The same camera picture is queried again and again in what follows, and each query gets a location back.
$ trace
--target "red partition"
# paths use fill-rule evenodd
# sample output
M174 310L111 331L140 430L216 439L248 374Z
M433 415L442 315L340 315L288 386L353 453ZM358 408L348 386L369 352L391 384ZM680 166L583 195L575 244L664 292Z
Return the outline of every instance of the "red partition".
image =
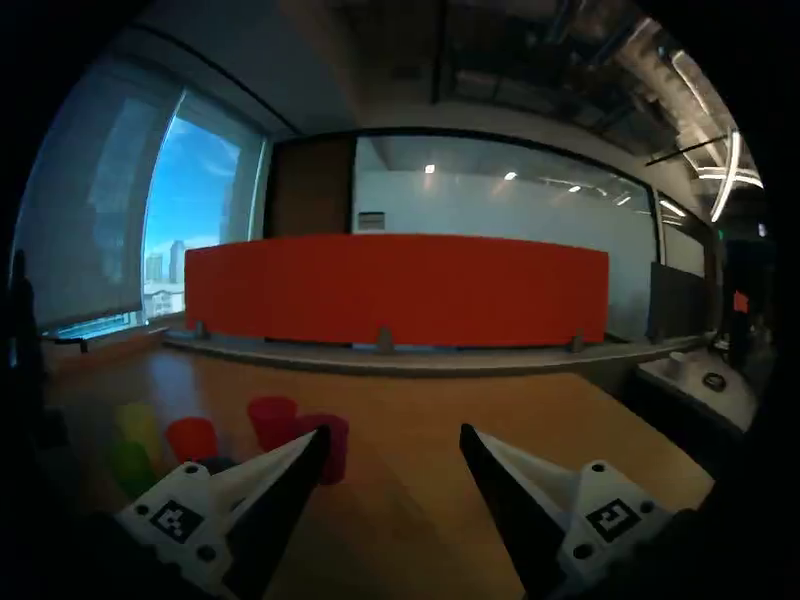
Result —
M186 316L214 333L338 343L603 341L605 252L449 235L309 235L186 253Z

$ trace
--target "screw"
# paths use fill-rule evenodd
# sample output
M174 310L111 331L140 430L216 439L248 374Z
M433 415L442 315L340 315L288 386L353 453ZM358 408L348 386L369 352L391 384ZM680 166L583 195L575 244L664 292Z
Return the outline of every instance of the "screw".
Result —
M197 558L203 562L211 562L217 558L217 553L211 546L200 546L197 549Z
M587 559L592 554L594 554L594 548L592 548L591 544L580 544L575 546L575 549L572 551L572 556L578 560Z

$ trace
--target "yellow cup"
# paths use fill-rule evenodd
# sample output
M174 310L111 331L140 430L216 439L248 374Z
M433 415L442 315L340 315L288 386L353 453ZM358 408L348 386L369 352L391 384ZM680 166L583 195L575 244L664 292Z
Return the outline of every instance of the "yellow cup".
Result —
M158 468L162 462L161 433L153 407L142 402L125 404L117 408L115 420L122 438L141 445Z

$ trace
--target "sky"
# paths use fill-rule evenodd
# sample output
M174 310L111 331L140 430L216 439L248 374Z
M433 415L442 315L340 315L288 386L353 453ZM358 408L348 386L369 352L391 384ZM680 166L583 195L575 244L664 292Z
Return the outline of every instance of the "sky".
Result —
M176 118L156 163L144 233L144 255L163 254L172 242L188 248L219 243L223 201L233 183L239 148Z

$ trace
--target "red cup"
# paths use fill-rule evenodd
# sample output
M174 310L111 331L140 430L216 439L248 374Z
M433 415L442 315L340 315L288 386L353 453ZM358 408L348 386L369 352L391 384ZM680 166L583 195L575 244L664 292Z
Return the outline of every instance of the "red cup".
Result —
M167 427L166 436L178 462L198 461L219 454L217 434L208 419L178 419Z
M247 406L247 416L264 452L288 444L297 437L297 403L285 396L254 398Z
M350 424L336 415L305 415L297 418L297 435L311 433L322 425L327 425L331 430L331 452L322 469L319 482L323 485L333 485L344 479Z

